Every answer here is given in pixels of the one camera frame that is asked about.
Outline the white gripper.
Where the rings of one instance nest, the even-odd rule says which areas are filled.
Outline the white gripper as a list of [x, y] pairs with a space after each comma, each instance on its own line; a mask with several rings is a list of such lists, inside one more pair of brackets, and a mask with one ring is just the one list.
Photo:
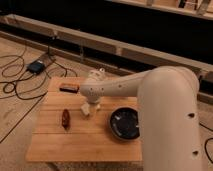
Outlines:
[[[91, 105], [96, 105], [96, 110], [100, 110], [101, 106], [100, 106], [100, 99], [101, 97], [93, 92], [90, 92], [87, 96], [86, 96], [86, 101], [91, 104]], [[85, 103], [81, 106], [81, 110], [83, 112], [83, 114], [85, 116], [89, 116], [90, 115], [90, 110], [89, 110], [89, 104]]]

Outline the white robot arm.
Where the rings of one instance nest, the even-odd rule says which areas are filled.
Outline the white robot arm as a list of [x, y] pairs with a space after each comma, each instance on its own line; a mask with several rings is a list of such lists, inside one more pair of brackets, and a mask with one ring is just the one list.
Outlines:
[[144, 171], [204, 171], [196, 74], [180, 66], [161, 66], [107, 79], [92, 70], [80, 85], [88, 104], [103, 96], [135, 97]]

